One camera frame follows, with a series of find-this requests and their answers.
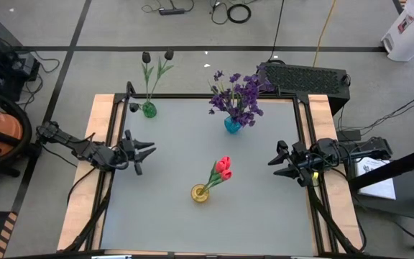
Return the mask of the light wooden table board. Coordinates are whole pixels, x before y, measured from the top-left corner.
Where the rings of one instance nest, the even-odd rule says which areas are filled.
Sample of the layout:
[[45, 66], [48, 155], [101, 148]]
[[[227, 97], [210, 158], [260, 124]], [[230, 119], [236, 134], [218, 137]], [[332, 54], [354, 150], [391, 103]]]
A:
[[[122, 94], [95, 95], [86, 132], [95, 133], [95, 138], [99, 141], [104, 141], [110, 136], [114, 145], [120, 133], [120, 121], [124, 116], [124, 105], [121, 102], [123, 99]], [[300, 104], [299, 110], [306, 142], [309, 141], [311, 132], [315, 134], [316, 139], [336, 137], [335, 124], [326, 95], [310, 95], [308, 105]], [[333, 220], [352, 245], [360, 248], [363, 245], [363, 235], [345, 175], [343, 165], [326, 171], [323, 176], [325, 187], [320, 187], [318, 194], [326, 195]], [[85, 161], [78, 163], [75, 180], [80, 183], [73, 189], [67, 205], [58, 250], [66, 249], [80, 234], [103, 200], [106, 191], [111, 188], [111, 174], [93, 170]]]

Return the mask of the yellow textured glass vase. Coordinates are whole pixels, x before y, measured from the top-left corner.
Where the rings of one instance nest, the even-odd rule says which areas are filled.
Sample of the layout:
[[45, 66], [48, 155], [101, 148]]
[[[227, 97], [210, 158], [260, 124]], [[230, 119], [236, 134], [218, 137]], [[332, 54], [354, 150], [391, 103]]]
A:
[[204, 184], [196, 184], [190, 192], [192, 200], [197, 203], [203, 203], [209, 198], [209, 190], [204, 189]]

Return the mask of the black perforated computer case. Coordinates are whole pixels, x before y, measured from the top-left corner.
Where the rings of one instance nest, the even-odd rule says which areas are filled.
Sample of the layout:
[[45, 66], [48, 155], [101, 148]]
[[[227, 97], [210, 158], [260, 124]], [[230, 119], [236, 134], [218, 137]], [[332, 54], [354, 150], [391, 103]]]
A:
[[286, 65], [280, 60], [261, 63], [259, 77], [272, 85], [277, 95], [293, 94], [308, 102], [309, 95], [326, 95], [335, 115], [350, 100], [350, 75], [345, 70]]

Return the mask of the white bin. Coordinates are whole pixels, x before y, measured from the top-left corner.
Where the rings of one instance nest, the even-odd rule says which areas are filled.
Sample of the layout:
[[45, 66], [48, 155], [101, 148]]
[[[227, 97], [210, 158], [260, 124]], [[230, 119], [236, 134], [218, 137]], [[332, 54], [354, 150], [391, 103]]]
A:
[[414, 57], [414, 0], [406, 0], [403, 11], [382, 37], [381, 43], [390, 60], [408, 62]]

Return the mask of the black metal stand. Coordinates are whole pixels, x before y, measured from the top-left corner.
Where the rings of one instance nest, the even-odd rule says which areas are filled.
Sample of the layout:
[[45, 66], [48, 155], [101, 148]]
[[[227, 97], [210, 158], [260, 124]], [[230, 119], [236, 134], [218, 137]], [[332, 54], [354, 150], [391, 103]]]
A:
[[414, 153], [353, 177], [349, 180], [349, 188], [354, 193], [385, 180], [392, 181], [395, 200], [364, 197], [357, 202], [358, 205], [414, 219]]

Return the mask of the green textured glass vase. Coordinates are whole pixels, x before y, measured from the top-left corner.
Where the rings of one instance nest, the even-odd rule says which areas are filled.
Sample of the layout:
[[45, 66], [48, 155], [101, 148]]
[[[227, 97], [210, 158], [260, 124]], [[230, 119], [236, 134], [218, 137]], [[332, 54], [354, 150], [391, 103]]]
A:
[[151, 101], [143, 103], [142, 111], [146, 118], [153, 118], [157, 114], [157, 108]]

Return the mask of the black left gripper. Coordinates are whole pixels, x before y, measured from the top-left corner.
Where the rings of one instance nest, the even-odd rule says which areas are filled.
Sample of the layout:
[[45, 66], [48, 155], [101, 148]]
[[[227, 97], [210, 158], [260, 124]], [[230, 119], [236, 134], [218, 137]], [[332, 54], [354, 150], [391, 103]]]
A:
[[132, 139], [131, 132], [127, 129], [124, 132], [124, 138], [118, 142], [118, 158], [116, 159], [116, 168], [119, 170], [124, 170], [129, 167], [129, 163], [134, 163], [134, 170], [138, 176], [142, 175], [142, 161], [156, 151], [156, 148], [150, 148], [148, 150], [137, 151], [147, 147], [153, 146], [153, 142], [140, 142]]

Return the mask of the white paper sheet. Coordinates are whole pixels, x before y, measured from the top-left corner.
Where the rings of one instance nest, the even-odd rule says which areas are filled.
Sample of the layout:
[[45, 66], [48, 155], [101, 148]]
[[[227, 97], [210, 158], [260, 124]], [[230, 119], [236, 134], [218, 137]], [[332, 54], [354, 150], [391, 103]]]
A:
[[[372, 158], [357, 159], [354, 163], [355, 176], [362, 176], [388, 163], [390, 163], [389, 160], [375, 160]], [[360, 188], [357, 193], [365, 196], [396, 200], [395, 187], [391, 178]]]

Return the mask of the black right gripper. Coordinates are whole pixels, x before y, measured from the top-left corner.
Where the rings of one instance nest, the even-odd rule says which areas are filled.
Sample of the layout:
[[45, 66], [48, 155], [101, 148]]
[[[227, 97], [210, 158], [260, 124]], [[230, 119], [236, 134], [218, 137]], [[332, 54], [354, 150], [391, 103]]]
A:
[[312, 179], [314, 171], [311, 169], [311, 155], [304, 142], [292, 144], [292, 150], [289, 151], [287, 143], [279, 140], [276, 150], [277, 156], [271, 159], [268, 165], [282, 164], [285, 160], [288, 165], [275, 171], [274, 175], [296, 179], [301, 187], [318, 187]]

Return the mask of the purple artificial flower stem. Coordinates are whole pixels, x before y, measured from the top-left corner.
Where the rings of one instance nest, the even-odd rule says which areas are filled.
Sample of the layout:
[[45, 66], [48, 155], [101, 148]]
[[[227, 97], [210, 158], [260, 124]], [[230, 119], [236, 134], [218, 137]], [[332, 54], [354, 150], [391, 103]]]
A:
[[255, 117], [262, 117], [264, 111], [259, 108], [258, 98], [260, 94], [274, 91], [274, 87], [265, 75], [265, 66], [259, 65], [256, 73], [244, 76], [239, 83], [239, 76], [234, 79], [229, 97], [228, 113], [233, 123], [241, 127], [252, 127], [256, 123]]
[[216, 71], [213, 75], [213, 84], [210, 85], [210, 89], [214, 95], [224, 96], [226, 93], [224, 82], [223, 82], [224, 72]]
[[209, 109], [209, 114], [215, 114], [216, 112], [227, 112], [231, 111], [231, 96], [227, 92], [219, 92], [214, 94], [209, 104], [212, 107]]

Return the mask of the grey table mat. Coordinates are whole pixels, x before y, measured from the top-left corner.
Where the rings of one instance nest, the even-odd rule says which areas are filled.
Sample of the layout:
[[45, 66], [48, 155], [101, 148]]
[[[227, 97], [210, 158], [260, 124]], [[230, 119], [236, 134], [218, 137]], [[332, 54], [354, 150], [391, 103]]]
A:
[[[256, 124], [230, 134], [225, 114], [208, 113], [200, 99], [158, 99], [157, 115], [128, 113], [125, 127], [156, 147], [142, 163], [117, 171], [101, 247], [254, 255], [312, 255], [311, 221], [305, 189], [276, 176], [268, 165], [276, 144], [298, 141], [293, 104], [262, 102]], [[192, 200], [196, 184], [231, 158], [232, 177], [209, 189], [203, 203]]]

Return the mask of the blue textured glass vase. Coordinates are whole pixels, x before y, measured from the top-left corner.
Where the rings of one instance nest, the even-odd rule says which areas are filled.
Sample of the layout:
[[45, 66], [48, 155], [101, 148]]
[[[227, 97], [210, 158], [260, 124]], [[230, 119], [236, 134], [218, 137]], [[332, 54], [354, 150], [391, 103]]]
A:
[[224, 120], [226, 131], [230, 134], [236, 134], [243, 126], [238, 119], [228, 116]]

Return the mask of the black power strip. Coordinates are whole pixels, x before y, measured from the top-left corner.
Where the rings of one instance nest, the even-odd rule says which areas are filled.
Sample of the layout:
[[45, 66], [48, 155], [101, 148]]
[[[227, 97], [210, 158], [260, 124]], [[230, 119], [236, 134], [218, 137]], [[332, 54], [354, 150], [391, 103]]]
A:
[[160, 15], [162, 16], [167, 16], [167, 15], [175, 15], [175, 14], [184, 14], [186, 13], [185, 9], [158, 9], [158, 12], [160, 13]]

